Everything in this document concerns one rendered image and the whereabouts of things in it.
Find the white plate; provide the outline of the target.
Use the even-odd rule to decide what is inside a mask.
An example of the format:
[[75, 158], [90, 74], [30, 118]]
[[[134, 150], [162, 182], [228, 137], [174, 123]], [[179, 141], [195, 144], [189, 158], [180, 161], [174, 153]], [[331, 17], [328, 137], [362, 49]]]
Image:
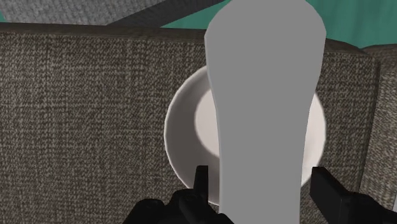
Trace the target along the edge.
[[[307, 122], [301, 184], [319, 165], [326, 142], [326, 118], [319, 97], [313, 96]], [[177, 177], [192, 188], [197, 166], [209, 171], [209, 203], [219, 204], [219, 143], [216, 109], [207, 68], [195, 71], [177, 90], [164, 121], [164, 144]]]

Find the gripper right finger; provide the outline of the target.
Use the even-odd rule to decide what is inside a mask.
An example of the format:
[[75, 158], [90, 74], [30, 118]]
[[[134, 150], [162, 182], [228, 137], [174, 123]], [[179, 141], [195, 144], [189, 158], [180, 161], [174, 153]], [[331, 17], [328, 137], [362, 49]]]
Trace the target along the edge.
[[397, 224], [397, 212], [347, 190], [325, 167], [313, 167], [309, 195], [328, 224]]

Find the grey-brown fabric sofa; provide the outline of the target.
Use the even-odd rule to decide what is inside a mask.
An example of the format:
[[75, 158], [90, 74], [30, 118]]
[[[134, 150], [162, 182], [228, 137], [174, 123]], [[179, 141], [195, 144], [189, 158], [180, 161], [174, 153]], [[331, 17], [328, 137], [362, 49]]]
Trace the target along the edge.
[[[0, 224], [122, 224], [183, 187], [164, 150], [173, 95], [205, 64], [203, 30], [0, 23]], [[392, 208], [397, 44], [325, 41], [321, 165]]]

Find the grey tall vase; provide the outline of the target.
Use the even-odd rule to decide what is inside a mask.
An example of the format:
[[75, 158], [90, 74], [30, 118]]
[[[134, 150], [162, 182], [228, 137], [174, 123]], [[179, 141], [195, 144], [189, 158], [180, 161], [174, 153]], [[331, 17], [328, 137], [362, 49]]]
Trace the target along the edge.
[[234, 224], [300, 224], [305, 134], [325, 37], [307, 0], [231, 0], [209, 23], [219, 210]]

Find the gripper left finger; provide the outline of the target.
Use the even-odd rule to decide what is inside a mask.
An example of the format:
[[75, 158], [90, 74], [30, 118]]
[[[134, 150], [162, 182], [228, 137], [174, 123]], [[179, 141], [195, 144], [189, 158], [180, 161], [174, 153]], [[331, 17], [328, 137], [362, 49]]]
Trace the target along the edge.
[[208, 166], [199, 165], [193, 188], [177, 190], [168, 204], [160, 199], [143, 199], [129, 212], [123, 224], [233, 224], [209, 205]]

